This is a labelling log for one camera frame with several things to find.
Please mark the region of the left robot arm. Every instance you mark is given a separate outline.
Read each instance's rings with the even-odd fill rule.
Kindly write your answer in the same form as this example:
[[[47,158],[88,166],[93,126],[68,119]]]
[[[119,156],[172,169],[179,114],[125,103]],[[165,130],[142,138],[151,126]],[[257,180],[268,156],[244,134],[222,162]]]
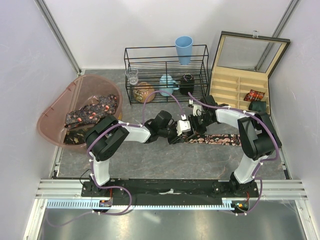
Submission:
[[[112,115],[105,117],[84,137],[94,182],[92,191],[99,197],[109,193],[110,158],[123,142],[149,144],[161,137],[166,138],[169,144],[175,144],[182,140],[184,133],[191,130],[192,125],[185,115],[181,120],[174,121],[172,115],[164,110],[140,125],[117,120]]]

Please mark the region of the tall blue plastic cup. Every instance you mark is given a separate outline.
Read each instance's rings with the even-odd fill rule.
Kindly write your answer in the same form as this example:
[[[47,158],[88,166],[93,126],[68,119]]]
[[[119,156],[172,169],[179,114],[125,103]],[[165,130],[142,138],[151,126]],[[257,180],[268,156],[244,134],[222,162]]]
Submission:
[[[180,36],[175,40],[175,48],[181,65],[191,62],[193,39],[190,36]]]

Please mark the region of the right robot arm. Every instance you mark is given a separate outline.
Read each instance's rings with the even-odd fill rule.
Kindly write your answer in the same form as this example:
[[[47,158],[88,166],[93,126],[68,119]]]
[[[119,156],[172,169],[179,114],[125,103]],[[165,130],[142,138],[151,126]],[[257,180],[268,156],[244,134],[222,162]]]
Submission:
[[[269,156],[279,156],[282,143],[270,116],[264,111],[251,112],[217,104],[211,95],[201,100],[192,97],[189,102],[193,106],[193,113],[188,117],[191,130],[185,135],[186,141],[202,144],[221,141],[223,144],[241,145],[243,157],[230,176],[229,191],[235,197],[242,196],[247,191],[246,184],[255,179],[260,166],[270,161]],[[232,126],[238,129],[239,134],[207,134],[207,127],[214,123]]]

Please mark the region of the black floral rose tie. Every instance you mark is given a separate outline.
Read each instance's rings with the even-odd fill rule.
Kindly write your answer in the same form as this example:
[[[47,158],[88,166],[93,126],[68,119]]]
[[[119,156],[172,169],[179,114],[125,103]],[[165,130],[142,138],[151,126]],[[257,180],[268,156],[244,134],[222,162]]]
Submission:
[[[200,134],[198,142],[186,142],[188,144],[206,144],[223,146],[241,146],[239,134]]]

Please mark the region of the clear drinking glass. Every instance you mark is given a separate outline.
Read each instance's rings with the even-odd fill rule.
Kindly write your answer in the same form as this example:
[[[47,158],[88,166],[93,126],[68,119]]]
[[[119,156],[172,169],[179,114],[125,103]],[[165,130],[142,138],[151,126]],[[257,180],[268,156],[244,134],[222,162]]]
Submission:
[[[125,70],[125,75],[131,85],[136,85],[139,82],[138,74],[139,74],[138,69],[133,67],[129,67],[128,69]]]

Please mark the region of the wooden tie storage box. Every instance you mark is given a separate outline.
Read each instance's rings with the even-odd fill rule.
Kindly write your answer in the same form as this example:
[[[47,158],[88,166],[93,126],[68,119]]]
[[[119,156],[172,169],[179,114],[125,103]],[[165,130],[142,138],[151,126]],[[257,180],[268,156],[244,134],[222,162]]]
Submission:
[[[287,38],[222,31],[211,68],[209,94],[218,104],[248,110],[251,102],[245,98],[251,92],[262,93],[260,101],[269,114],[269,79],[290,43]]]

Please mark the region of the black cup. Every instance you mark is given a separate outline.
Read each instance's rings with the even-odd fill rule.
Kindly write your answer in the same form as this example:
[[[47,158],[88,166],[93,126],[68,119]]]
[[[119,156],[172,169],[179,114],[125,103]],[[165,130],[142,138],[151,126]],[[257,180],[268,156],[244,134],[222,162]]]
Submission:
[[[188,93],[193,94],[195,89],[195,79],[190,73],[184,74],[180,78],[179,91],[182,95],[188,96]]]

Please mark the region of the dark floral tie in basket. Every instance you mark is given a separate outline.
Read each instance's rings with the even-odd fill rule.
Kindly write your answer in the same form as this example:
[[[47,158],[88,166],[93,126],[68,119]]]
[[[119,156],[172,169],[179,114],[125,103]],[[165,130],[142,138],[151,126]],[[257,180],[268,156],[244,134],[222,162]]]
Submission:
[[[65,117],[64,127],[68,130],[95,125],[109,115],[114,115],[118,109],[118,98],[114,94],[98,96],[97,103],[91,103],[78,110],[68,112]]]

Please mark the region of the light blue mug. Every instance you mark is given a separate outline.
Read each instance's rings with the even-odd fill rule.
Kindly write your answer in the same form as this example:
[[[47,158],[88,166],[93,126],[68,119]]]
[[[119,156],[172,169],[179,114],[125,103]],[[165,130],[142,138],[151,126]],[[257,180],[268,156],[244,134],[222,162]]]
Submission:
[[[159,90],[163,97],[168,97],[174,91],[180,89],[179,83],[175,81],[171,75],[163,74],[159,80]]]

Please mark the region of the pink plastic basket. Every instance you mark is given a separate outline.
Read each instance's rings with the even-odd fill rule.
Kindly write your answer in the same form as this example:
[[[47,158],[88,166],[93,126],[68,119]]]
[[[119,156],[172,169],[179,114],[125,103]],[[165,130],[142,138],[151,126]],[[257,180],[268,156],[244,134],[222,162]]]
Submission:
[[[85,106],[95,107],[100,97],[115,96],[114,116],[122,117],[123,96],[115,82],[96,74],[85,74],[71,82],[62,94],[41,114],[37,122],[38,133],[50,143],[65,149],[86,151],[84,129],[93,124],[83,124],[71,129],[66,124],[67,115]]]

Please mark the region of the brown paisley tie in basket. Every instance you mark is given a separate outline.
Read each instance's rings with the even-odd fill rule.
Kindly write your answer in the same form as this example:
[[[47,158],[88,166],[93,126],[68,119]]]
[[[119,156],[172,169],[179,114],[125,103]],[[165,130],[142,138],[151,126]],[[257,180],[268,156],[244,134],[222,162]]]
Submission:
[[[85,143],[84,137],[87,131],[87,128],[67,131],[63,143],[65,145],[82,145]]]

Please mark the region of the rolled red patterned tie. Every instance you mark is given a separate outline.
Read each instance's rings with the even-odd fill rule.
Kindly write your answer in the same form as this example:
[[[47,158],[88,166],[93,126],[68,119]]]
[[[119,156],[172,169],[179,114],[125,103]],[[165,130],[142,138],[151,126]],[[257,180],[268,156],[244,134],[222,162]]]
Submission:
[[[265,92],[256,91],[251,89],[243,98],[244,101],[253,102],[253,101],[261,101],[265,97]]]

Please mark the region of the brown ceramic bowl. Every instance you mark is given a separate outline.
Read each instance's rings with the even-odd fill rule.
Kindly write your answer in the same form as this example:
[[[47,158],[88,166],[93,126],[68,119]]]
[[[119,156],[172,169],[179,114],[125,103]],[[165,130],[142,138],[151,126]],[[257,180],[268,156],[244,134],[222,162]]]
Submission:
[[[155,89],[150,83],[140,82],[133,87],[133,98],[139,103],[144,103],[147,97],[154,91]]]

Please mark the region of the rolled dark green tie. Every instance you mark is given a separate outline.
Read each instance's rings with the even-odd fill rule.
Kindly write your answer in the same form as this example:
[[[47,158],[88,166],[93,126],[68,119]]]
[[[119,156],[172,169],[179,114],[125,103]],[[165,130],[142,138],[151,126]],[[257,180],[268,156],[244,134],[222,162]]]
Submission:
[[[248,106],[248,110],[258,113],[267,112],[267,102],[261,100],[252,101]]]

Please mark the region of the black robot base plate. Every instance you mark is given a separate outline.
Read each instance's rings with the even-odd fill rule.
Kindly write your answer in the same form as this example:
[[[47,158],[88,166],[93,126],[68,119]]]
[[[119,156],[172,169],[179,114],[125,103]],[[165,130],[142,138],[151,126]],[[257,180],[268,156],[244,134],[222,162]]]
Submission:
[[[257,198],[257,183],[251,181],[238,185],[230,180],[217,179],[141,179],[112,178],[106,187],[120,188],[101,189],[93,180],[82,184],[82,197],[111,197],[113,202],[127,205],[129,195],[132,204],[218,204],[223,198]]]

